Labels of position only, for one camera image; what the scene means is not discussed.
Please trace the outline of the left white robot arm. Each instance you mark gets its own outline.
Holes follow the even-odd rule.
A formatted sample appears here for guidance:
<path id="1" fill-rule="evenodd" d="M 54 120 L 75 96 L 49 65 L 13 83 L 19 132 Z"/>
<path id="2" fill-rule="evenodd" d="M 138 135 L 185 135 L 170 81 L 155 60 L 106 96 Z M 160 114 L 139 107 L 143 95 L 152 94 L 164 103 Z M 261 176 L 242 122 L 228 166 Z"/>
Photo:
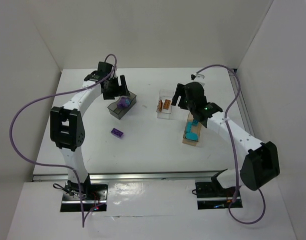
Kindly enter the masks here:
<path id="1" fill-rule="evenodd" d="M 90 176 L 87 172 L 81 146 L 85 140 L 83 116 L 100 96 L 104 100 L 129 96 L 125 76 L 116 75 L 116 64 L 100 61 L 97 70 L 85 77 L 81 88 L 62 106 L 50 111 L 50 139 L 59 148 L 68 169 L 68 190 L 88 194 Z"/>

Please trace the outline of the small teal lego brick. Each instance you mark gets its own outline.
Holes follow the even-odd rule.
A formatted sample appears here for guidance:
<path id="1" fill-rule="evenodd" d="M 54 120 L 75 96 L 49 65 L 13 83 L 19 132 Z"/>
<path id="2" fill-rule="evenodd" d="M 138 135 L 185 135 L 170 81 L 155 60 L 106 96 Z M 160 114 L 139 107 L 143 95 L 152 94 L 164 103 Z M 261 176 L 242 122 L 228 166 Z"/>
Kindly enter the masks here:
<path id="1" fill-rule="evenodd" d="M 193 120 L 193 121 L 192 121 L 192 125 L 193 125 L 193 126 L 197 126 L 198 123 L 199 123 L 199 122 L 198 122 L 197 120 Z"/>

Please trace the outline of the purple rounded lego brick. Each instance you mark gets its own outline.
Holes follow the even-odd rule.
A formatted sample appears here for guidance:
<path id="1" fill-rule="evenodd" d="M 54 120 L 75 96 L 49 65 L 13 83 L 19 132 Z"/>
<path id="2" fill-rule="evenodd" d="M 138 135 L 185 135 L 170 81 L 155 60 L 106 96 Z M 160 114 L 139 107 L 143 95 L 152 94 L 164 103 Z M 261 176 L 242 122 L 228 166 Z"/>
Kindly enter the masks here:
<path id="1" fill-rule="evenodd" d="M 128 97 L 121 97 L 117 103 L 117 107 L 119 109 L 125 109 L 128 108 L 131 104 L 131 100 Z"/>

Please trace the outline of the teal rounded lego brick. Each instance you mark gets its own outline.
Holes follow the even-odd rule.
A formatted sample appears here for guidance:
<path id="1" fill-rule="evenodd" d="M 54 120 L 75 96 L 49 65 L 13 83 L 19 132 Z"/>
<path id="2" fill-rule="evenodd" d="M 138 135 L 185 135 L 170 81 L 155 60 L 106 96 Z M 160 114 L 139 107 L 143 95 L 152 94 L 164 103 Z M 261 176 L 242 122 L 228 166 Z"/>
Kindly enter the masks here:
<path id="1" fill-rule="evenodd" d="M 198 135 L 194 132 L 188 132 L 188 133 L 185 133 L 185 139 L 197 142 Z"/>

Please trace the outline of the small orange lego brick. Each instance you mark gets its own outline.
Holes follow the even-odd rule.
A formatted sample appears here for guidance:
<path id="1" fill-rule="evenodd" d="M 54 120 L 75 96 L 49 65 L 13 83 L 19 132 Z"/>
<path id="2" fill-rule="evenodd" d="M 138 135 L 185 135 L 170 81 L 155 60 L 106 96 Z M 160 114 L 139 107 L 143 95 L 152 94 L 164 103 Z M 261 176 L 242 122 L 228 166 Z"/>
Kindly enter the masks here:
<path id="1" fill-rule="evenodd" d="M 159 113 L 159 112 L 162 111 L 162 109 L 163 109 L 163 101 L 160 99 L 160 100 L 158 101 L 156 111 Z"/>

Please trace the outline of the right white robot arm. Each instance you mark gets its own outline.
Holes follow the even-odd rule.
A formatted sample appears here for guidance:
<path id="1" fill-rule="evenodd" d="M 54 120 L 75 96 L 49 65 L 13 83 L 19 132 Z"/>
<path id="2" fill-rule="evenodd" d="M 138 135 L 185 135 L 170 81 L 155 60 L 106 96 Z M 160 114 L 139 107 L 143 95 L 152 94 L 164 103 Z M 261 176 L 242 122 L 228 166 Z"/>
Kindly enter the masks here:
<path id="1" fill-rule="evenodd" d="M 188 110 L 194 120 L 232 145 L 237 168 L 215 174 L 212 182 L 217 187 L 245 186 L 256 191 L 280 174 L 276 145 L 250 135 L 228 118 L 217 104 L 208 102 L 200 83 L 177 84 L 171 104 Z"/>

